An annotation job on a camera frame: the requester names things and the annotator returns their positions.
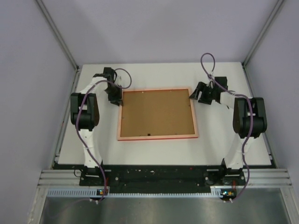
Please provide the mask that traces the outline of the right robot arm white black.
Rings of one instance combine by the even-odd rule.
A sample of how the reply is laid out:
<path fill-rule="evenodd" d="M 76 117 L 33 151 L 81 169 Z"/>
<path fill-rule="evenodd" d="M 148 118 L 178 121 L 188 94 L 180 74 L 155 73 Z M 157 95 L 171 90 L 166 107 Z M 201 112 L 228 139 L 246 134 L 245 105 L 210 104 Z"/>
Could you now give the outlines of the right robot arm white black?
<path fill-rule="evenodd" d="M 235 133 L 228 154 L 222 159 L 218 179 L 228 185 L 242 172 L 246 154 L 253 141 L 267 129 L 263 98 L 249 98 L 228 89 L 227 77 L 213 77 L 209 83 L 198 82 L 189 99 L 211 105 L 213 101 L 233 110 L 232 127 Z"/>

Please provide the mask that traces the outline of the left corner aluminium post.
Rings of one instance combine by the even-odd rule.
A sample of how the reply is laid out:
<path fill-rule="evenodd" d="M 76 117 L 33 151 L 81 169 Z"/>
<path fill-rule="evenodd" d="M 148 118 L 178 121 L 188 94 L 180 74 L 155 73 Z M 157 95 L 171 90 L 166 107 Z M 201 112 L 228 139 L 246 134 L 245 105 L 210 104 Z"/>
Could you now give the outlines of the left corner aluminium post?
<path fill-rule="evenodd" d="M 65 40 L 63 39 L 59 29 L 57 28 L 54 20 L 52 19 L 45 3 L 42 0 L 34 0 L 34 2 L 36 3 L 39 11 L 43 15 L 46 23 L 48 24 L 48 26 L 50 28 L 50 31 L 52 32 L 52 34 L 54 35 L 54 38 L 56 39 L 56 42 L 58 43 L 58 45 L 61 48 L 62 52 L 64 53 L 65 57 L 71 64 L 72 68 L 74 70 L 78 70 L 79 66 L 77 65 L 74 57 L 72 56 L 72 54 L 71 54 Z"/>

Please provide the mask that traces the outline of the corner aluminium post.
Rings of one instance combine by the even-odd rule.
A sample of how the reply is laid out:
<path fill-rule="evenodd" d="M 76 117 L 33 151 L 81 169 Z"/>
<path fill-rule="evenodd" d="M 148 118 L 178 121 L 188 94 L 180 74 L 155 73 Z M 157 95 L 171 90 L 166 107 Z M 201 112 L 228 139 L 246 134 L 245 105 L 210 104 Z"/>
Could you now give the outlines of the corner aluminium post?
<path fill-rule="evenodd" d="M 54 20 L 52 19 L 45 3 L 42 0 L 34 0 L 34 2 L 36 3 L 39 11 L 43 15 L 46 23 L 48 24 L 48 26 L 50 28 L 50 31 L 52 32 L 52 34 L 54 35 L 54 38 L 56 39 L 56 42 L 58 43 L 58 45 L 61 48 L 62 52 L 64 53 L 65 57 L 71 64 L 72 68 L 74 70 L 78 70 L 79 66 L 77 65 L 74 57 L 72 56 L 72 54 L 71 54 L 65 40 L 63 39 L 59 29 L 57 28 Z"/>
<path fill-rule="evenodd" d="M 253 42 L 252 46 L 249 49 L 244 61 L 242 62 L 242 67 L 245 69 L 248 64 L 250 63 L 252 57 L 255 55 L 256 51 L 258 50 L 259 46 L 262 44 L 264 38 L 266 37 L 267 33 L 269 32 L 271 26 L 273 25 L 274 21 L 278 17 L 279 13 L 281 12 L 282 8 L 286 0 L 277 0 L 271 13 L 267 17 L 267 20 L 263 24 L 261 31 L 259 32 L 258 36 L 256 37 L 255 41 Z"/>

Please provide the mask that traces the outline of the right corner aluminium post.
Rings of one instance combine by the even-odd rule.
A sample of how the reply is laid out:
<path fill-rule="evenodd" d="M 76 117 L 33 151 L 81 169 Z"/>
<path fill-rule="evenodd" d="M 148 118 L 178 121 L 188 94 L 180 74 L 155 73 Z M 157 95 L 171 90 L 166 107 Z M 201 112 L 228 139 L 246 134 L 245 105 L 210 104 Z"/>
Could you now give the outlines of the right corner aluminium post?
<path fill-rule="evenodd" d="M 245 69 L 248 64 L 250 63 L 252 57 L 255 55 L 256 51 L 258 50 L 259 46 L 262 44 L 264 38 L 266 37 L 267 33 L 269 32 L 271 26 L 273 25 L 274 21 L 278 17 L 279 13 L 281 12 L 282 8 L 286 0 L 277 0 L 271 13 L 267 17 L 267 20 L 263 24 L 261 31 L 259 32 L 258 36 L 256 37 L 255 41 L 253 42 L 252 46 L 249 49 L 244 61 L 242 62 L 242 67 Z"/>

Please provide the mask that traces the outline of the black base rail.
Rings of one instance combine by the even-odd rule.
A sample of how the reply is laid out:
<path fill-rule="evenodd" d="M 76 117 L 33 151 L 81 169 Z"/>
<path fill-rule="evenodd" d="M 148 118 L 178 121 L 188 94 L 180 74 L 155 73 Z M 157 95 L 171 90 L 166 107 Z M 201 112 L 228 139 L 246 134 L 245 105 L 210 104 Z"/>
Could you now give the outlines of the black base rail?
<path fill-rule="evenodd" d="M 54 169 L 81 171 L 81 186 L 107 185 L 114 194 L 209 193 L 211 186 L 243 186 L 242 169 L 229 171 L 222 165 L 59 165 Z"/>

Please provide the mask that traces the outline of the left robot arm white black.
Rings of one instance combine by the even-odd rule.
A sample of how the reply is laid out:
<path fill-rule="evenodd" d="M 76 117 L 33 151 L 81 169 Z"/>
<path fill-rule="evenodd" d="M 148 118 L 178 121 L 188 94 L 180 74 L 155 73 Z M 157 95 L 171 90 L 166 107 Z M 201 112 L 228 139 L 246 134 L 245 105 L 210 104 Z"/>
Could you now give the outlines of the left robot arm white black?
<path fill-rule="evenodd" d="M 89 178 L 96 185 L 103 184 L 106 179 L 105 172 L 101 171 L 102 157 L 94 143 L 95 127 L 100 122 L 98 97 L 105 92 L 111 104 L 123 105 L 122 87 L 117 83 L 117 78 L 116 69 L 105 67 L 102 73 L 93 75 L 85 88 L 71 94 L 71 123 L 75 126 L 76 133 L 83 144 L 84 166 L 94 169 Z"/>

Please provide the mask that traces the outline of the red picture frame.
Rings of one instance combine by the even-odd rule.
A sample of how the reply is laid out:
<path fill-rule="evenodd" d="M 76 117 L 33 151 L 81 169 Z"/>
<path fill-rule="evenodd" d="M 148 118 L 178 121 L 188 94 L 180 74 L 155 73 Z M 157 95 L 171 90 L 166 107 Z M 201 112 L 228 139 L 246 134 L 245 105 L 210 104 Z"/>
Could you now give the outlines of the red picture frame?
<path fill-rule="evenodd" d="M 188 87 L 123 92 L 117 140 L 172 140 L 199 137 Z"/>

